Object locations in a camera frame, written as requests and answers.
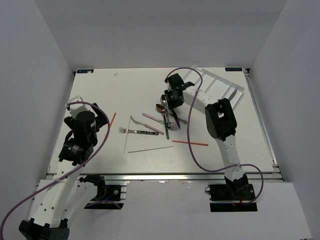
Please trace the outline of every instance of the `silver fork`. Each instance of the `silver fork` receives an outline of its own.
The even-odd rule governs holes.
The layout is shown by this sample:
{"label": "silver fork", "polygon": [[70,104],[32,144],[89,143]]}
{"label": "silver fork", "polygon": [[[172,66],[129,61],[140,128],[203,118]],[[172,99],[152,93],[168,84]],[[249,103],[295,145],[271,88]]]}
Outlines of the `silver fork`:
{"label": "silver fork", "polygon": [[140,131],[140,130],[130,130],[123,127],[119,127],[119,133],[120,134],[147,134],[147,135],[159,135],[158,132],[154,131]]}

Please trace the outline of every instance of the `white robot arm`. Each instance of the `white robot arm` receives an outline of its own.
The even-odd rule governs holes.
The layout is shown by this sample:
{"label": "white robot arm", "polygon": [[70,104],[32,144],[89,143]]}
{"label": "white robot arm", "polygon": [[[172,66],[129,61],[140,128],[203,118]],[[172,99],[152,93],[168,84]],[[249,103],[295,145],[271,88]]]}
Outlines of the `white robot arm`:
{"label": "white robot arm", "polygon": [[[83,99],[77,96],[69,102],[83,102]],[[94,146],[98,143],[96,132],[107,123],[99,111],[95,110],[97,113],[95,117],[84,104],[70,105],[68,110],[71,117],[66,117],[64,122],[71,131],[67,134],[59,154],[54,180],[75,170],[90,157]],[[42,203],[30,220],[21,222],[19,231],[27,240],[67,240],[70,225],[86,204],[96,196],[104,197],[106,187],[104,178],[90,174],[80,179],[81,186],[68,200],[81,172],[82,168],[65,179],[58,180],[56,185],[47,190]]]}
{"label": "white robot arm", "polygon": [[[166,78],[165,83],[167,83],[167,90],[164,93],[172,112],[184,102],[189,104],[193,102],[195,91],[187,90],[187,88],[194,86],[194,83],[184,82],[177,73]],[[204,92],[198,92],[193,106],[205,113],[207,130],[219,146],[224,166],[237,165],[224,171],[226,184],[236,195],[249,183],[245,171],[240,166],[235,140],[237,121],[230,101],[224,98],[215,102]]]}

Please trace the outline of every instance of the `chopstick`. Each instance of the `chopstick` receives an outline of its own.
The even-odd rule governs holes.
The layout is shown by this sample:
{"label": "chopstick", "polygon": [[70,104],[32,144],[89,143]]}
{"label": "chopstick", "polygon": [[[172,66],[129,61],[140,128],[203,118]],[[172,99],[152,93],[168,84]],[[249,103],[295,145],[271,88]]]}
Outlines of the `chopstick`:
{"label": "chopstick", "polygon": [[[181,143],[181,144],[187,144],[188,143],[187,141],[175,141],[175,140],[172,140],[172,142]],[[209,144],[207,144],[207,143],[198,143],[198,142],[190,142],[190,144],[200,145],[200,146],[209,146]]]}
{"label": "chopstick", "polygon": [[114,115],[113,115],[113,117],[112,117],[112,120],[111,120],[111,123],[110,123],[110,127],[111,127],[112,123],[113,123],[114,120],[115,120],[116,114],[117,114],[117,113],[115,112]]}
{"label": "chopstick", "polygon": [[146,149],[146,150],[128,151],[128,154],[140,153],[140,152],[145,152],[145,151],[150,151],[150,150],[167,149],[167,148],[173,148],[173,147],[174,146],[164,146],[164,147],[151,148],[151,149]]}

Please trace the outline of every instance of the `white wall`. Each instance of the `white wall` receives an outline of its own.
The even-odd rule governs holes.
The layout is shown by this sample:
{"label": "white wall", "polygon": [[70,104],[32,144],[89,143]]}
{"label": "white wall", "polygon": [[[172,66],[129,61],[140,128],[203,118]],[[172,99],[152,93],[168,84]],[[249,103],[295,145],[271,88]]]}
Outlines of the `white wall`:
{"label": "white wall", "polygon": [[252,70],[281,172],[320,239],[320,1],[288,0]]}
{"label": "white wall", "polygon": [[35,0],[77,68],[249,68],[287,0]]}
{"label": "white wall", "polygon": [[[45,177],[73,76],[33,0],[1,1],[0,23],[2,220]],[[23,239],[18,227],[29,208],[12,214],[4,239]]]}

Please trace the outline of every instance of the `thin white stick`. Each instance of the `thin white stick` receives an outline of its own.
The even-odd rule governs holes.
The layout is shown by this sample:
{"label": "thin white stick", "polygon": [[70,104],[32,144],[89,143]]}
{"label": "thin white stick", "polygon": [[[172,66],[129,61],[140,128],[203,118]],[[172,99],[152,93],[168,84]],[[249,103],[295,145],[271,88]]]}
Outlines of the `thin white stick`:
{"label": "thin white stick", "polygon": [[128,154],[138,153],[138,152],[144,152],[144,151],[151,151],[151,150],[158,150],[158,149],[167,149],[167,148],[172,148],[172,147],[173,147],[173,146],[165,146],[165,147],[151,148],[151,149],[146,149],[146,150],[128,151]]}
{"label": "thin white stick", "polygon": [[126,128],[126,129],[128,129],[128,131],[126,131],[126,136],[125,136],[125,143],[124,143],[123,154],[125,154],[125,150],[126,150],[127,139],[128,139],[128,133],[129,133],[129,127],[130,127],[130,121],[131,121],[131,115],[130,115],[130,117],[129,117],[128,127]]}

